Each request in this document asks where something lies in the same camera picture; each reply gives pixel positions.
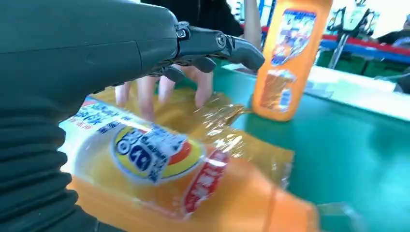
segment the machine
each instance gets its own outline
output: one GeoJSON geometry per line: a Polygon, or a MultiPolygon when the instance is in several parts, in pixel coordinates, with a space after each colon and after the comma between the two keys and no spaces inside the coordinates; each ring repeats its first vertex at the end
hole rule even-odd
{"type": "Polygon", "coordinates": [[[349,37],[371,36],[380,13],[371,10],[366,0],[355,0],[353,4],[334,11],[327,31],[337,34],[337,47],[328,68],[334,69],[349,37]]]}
{"type": "Polygon", "coordinates": [[[171,64],[210,72],[210,58],[264,62],[245,40],[130,0],[2,0],[0,30],[2,232],[117,231],[74,205],[60,171],[58,123],[86,95],[146,74],[183,78],[171,64]]]}

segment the person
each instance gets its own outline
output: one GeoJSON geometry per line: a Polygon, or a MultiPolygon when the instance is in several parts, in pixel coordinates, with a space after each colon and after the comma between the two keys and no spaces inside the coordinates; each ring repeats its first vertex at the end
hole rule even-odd
{"type": "Polygon", "coordinates": [[[410,94],[410,67],[403,73],[404,76],[397,81],[395,91],[410,94]]]}
{"type": "Polygon", "coordinates": [[[410,14],[407,16],[402,30],[392,31],[375,39],[375,42],[393,46],[406,46],[406,44],[410,44],[410,14]]]}
{"type": "MultiPolygon", "coordinates": [[[[192,26],[220,30],[225,34],[248,40],[259,50],[261,49],[261,24],[256,0],[244,0],[245,26],[241,27],[226,0],[141,0],[147,3],[168,8],[178,21],[187,21],[192,26]]],[[[210,98],[213,92],[213,73],[204,73],[193,66],[181,67],[185,75],[197,83],[195,94],[196,107],[200,108],[210,98]]],[[[159,78],[158,98],[166,102],[174,89],[175,83],[165,76],[159,78]]],[[[138,107],[144,119],[154,121],[153,96],[158,78],[145,76],[137,80],[138,107]]],[[[131,83],[127,82],[116,87],[117,105],[123,107],[129,99],[131,83]]]]}

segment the black shirt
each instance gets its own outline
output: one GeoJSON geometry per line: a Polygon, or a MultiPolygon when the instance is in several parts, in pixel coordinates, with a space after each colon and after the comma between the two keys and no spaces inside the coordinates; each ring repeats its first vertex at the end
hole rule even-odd
{"type": "Polygon", "coordinates": [[[379,37],[379,43],[394,44],[399,39],[410,38],[410,30],[393,31],[379,37]]]}
{"type": "MultiPolygon", "coordinates": [[[[410,67],[407,68],[404,73],[410,73],[410,67]]],[[[397,81],[397,84],[401,87],[404,93],[410,94],[410,76],[400,78],[397,81]]]]}
{"type": "Polygon", "coordinates": [[[141,0],[141,2],[168,8],[178,21],[187,21],[192,26],[220,30],[232,36],[243,34],[243,29],[231,14],[226,0],[141,0]]]}

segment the product label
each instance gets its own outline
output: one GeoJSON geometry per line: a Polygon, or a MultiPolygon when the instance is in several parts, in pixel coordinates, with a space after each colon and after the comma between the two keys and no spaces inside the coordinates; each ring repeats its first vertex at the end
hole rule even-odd
{"type": "Polygon", "coordinates": [[[282,65],[305,49],[315,21],[314,12],[285,10],[272,54],[272,65],[282,65]]]}
{"type": "Polygon", "coordinates": [[[131,118],[113,106],[92,98],[86,98],[80,110],[68,118],[65,123],[77,127],[80,131],[101,134],[115,128],[118,121],[129,121],[131,118]]]}
{"type": "Polygon", "coordinates": [[[205,147],[155,124],[147,129],[125,127],[113,141],[117,166],[130,178],[158,184],[186,175],[205,156],[205,147]]]}
{"type": "Polygon", "coordinates": [[[215,150],[211,154],[184,198],[186,214],[194,212],[202,201],[207,200],[215,192],[228,162],[228,155],[220,150],[215,150]]]}
{"type": "Polygon", "coordinates": [[[296,80],[289,70],[269,70],[262,93],[261,107],[287,112],[292,101],[292,84],[296,80]]]}

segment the orange bottle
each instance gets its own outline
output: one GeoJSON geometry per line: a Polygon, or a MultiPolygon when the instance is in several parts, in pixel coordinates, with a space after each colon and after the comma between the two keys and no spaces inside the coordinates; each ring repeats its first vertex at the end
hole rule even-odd
{"type": "Polygon", "coordinates": [[[332,0],[278,0],[259,69],[253,110],[290,120],[303,95],[326,26],[332,0]]]}
{"type": "Polygon", "coordinates": [[[60,124],[85,211],[126,231],[315,232],[314,206],[252,164],[95,99],[60,124]]]}

